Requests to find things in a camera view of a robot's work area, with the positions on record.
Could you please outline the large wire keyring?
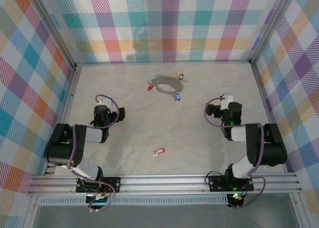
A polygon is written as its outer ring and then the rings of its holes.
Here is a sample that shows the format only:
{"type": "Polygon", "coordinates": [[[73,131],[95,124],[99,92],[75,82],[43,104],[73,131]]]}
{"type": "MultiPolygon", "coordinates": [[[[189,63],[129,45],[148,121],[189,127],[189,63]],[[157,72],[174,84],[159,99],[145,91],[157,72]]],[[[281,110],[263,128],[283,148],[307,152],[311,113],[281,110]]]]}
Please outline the large wire keyring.
{"type": "Polygon", "coordinates": [[[183,82],[187,82],[187,80],[179,80],[179,77],[173,79],[172,76],[169,75],[156,75],[151,81],[148,81],[149,86],[153,85],[156,90],[160,93],[175,96],[175,94],[181,92],[183,90],[183,82]],[[160,84],[166,84],[173,88],[172,91],[163,90],[160,88],[160,84]]]}

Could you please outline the green circuit board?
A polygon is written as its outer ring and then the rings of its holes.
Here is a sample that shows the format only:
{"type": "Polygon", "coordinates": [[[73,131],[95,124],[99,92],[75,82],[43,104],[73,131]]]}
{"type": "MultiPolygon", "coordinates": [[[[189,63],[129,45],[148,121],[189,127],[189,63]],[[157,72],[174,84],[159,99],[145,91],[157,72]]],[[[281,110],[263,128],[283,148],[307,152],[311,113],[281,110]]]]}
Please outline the green circuit board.
{"type": "Polygon", "coordinates": [[[108,203],[108,195],[87,195],[85,202],[86,204],[90,204],[90,205],[97,205],[97,206],[102,206],[108,203]]]}

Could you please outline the circuit board with lit LED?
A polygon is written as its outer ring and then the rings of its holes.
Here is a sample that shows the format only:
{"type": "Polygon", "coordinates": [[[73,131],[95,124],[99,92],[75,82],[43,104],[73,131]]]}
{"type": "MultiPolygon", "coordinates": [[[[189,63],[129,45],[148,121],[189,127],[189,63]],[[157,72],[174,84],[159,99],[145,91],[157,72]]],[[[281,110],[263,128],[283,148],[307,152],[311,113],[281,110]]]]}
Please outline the circuit board with lit LED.
{"type": "Polygon", "coordinates": [[[239,193],[227,194],[228,204],[230,206],[242,206],[245,196],[239,193]]]}

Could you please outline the aluminium floor edge rail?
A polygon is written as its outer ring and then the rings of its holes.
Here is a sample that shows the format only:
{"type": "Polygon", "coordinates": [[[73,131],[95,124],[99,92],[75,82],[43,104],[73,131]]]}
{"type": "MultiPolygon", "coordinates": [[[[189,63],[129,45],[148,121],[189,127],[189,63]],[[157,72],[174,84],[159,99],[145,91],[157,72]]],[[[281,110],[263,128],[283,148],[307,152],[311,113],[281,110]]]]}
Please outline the aluminium floor edge rail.
{"type": "Polygon", "coordinates": [[[127,61],[127,62],[96,62],[96,63],[77,63],[77,66],[102,66],[102,65],[123,65],[123,64],[159,64],[159,63],[164,63],[164,64],[169,64],[169,63],[213,63],[213,64],[245,64],[248,63],[250,64],[251,61],[249,60],[191,60],[191,61],[144,61],[144,62],[132,62],[132,61],[127,61]]]}
{"type": "MultiPolygon", "coordinates": [[[[76,92],[77,85],[79,82],[81,70],[82,70],[82,65],[80,65],[79,63],[76,64],[74,66],[74,68],[72,69],[69,87],[68,87],[67,93],[65,95],[61,114],[59,116],[59,119],[57,120],[57,123],[67,123],[68,122],[68,118],[70,116],[70,111],[71,111],[72,104],[74,101],[74,96],[75,96],[75,92],[76,92]]],[[[42,169],[41,175],[42,176],[54,175],[55,166],[49,164],[46,156],[47,156],[47,152],[45,150],[44,151],[45,163],[44,163],[44,167],[42,169]]]]}
{"type": "Polygon", "coordinates": [[[285,145],[284,145],[281,133],[279,131],[278,125],[276,124],[276,122],[274,120],[274,114],[269,111],[270,103],[267,100],[267,94],[266,94],[266,90],[265,90],[265,87],[263,85],[263,82],[262,82],[261,78],[259,78],[260,73],[259,73],[258,67],[257,67],[257,65],[255,65],[251,62],[250,62],[250,65],[252,67],[252,71],[254,73],[255,80],[256,80],[256,83],[257,83],[257,86],[258,86],[258,89],[260,92],[260,96],[261,96],[263,105],[264,105],[264,109],[265,109],[265,112],[267,114],[268,123],[271,124],[270,128],[268,129],[269,134],[272,133],[272,135],[275,135],[275,141],[278,144],[281,144],[283,146],[283,148],[285,148],[285,145]]]}

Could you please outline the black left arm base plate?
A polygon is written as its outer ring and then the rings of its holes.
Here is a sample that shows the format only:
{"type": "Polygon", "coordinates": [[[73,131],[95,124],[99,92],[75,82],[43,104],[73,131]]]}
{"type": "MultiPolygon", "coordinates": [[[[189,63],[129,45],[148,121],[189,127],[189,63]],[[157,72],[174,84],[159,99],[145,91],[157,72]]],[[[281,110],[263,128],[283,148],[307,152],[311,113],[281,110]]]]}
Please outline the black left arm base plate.
{"type": "MultiPolygon", "coordinates": [[[[115,192],[120,191],[121,178],[120,177],[102,177],[100,179],[102,183],[107,183],[111,185],[115,192]]],[[[92,181],[87,181],[84,179],[76,179],[76,193],[87,193],[87,194],[97,194],[97,193],[111,193],[112,189],[109,186],[99,184],[92,181]]]]}

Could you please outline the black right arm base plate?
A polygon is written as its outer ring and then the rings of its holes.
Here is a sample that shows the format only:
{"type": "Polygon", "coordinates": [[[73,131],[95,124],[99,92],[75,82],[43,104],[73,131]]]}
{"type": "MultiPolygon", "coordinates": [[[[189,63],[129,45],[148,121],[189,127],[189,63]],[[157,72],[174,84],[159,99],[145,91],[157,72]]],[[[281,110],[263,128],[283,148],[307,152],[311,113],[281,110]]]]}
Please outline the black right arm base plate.
{"type": "Polygon", "coordinates": [[[211,192],[250,192],[254,191],[252,179],[227,178],[223,176],[209,176],[211,192]]]}

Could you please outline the aluminium mounting rail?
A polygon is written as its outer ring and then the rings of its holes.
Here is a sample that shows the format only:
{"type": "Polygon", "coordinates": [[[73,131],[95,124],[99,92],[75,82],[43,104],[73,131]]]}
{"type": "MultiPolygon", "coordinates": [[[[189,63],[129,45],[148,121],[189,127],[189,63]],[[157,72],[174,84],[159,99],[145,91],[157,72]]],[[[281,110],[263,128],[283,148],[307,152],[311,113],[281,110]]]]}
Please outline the aluminium mounting rail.
{"type": "MultiPolygon", "coordinates": [[[[266,180],[265,193],[300,193],[301,184],[294,173],[257,174],[253,179],[254,191],[258,193],[266,180]]],[[[199,195],[210,193],[205,175],[125,175],[121,176],[117,195],[199,195]]],[[[29,196],[77,195],[74,176],[36,176],[28,191],[29,196]]]]}

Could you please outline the aluminium corner post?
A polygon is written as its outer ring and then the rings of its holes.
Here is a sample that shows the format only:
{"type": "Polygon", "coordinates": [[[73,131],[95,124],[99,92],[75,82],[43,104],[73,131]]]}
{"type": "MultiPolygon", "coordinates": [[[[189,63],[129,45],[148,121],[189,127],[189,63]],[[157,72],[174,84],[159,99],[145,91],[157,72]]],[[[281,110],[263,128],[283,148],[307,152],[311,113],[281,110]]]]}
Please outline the aluminium corner post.
{"type": "Polygon", "coordinates": [[[67,63],[76,67],[84,62],[84,59],[76,46],[75,40],[64,20],[55,0],[31,0],[45,26],[48,28],[54,41],[66,58],[67,63]]]}
{"type": "Polygon", "coordinates": [[[255,35],[254,44],[247,60],[254,66],[260,58],[266,44],[277,28],[291,0],[268,0],[259,22],[260,30],[255,35]]]}

